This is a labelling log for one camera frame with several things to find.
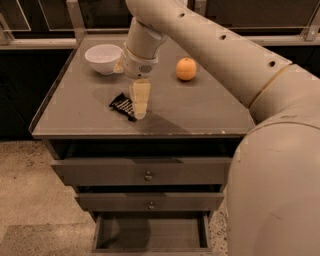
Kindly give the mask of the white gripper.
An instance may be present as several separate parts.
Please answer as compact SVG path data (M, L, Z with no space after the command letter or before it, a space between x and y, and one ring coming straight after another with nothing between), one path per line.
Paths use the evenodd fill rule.
M147 79L153 74L158 64L158 57L145 59L134 55L128 48L127 43L123 44L121 58L113 68L113 72L125 75L135 80L129 86L129 95L132 101L135 118L138 120L146 116L151 84Z

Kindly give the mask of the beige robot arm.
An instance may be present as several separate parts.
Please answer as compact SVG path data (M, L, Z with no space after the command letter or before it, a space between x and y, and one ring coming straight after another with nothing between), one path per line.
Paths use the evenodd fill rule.
M180 0L125 1L127 76L170 37L257 123L230 165L229 256L320 256L320 79Z

